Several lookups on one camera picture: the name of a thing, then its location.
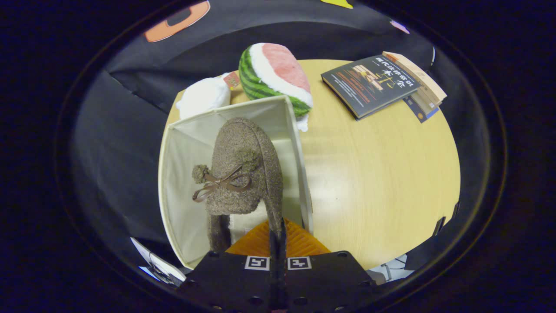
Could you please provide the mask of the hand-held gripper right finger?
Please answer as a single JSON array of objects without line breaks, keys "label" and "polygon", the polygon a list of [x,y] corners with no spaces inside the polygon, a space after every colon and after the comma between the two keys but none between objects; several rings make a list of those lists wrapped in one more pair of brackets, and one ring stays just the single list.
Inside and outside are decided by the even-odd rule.
[{"label": "hand-held gripper right finger", "polygon": [[288,313],[349,313],[379,285],[348,251],[330,252],[298,224],[285,220],[284,301]]}]

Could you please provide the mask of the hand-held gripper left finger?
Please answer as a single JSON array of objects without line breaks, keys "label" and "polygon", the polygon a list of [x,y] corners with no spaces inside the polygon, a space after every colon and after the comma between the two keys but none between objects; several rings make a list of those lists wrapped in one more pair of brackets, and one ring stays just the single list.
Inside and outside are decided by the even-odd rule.
[{"label": "hand-held gripper left finger", "polygon": [[270,313],[279,308],[275,248],[275,236],[263,222],[230,251],[206,253],[178,295],[208,312]]}]

